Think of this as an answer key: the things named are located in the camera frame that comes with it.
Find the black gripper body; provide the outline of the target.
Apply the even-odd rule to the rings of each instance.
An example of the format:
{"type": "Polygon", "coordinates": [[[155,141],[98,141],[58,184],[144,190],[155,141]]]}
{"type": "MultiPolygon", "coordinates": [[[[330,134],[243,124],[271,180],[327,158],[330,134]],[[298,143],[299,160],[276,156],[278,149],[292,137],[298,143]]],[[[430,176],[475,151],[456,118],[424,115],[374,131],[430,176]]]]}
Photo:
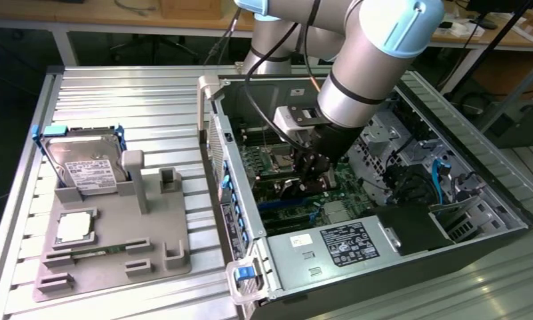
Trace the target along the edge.
{"type": "Polygon", "coordinates": [[[332,123],[315,126],[308,158],[318,160],[326,157],[331,163],[336,163],[350,150],[362,131],[363,127],[346,128],[332,123]]]}

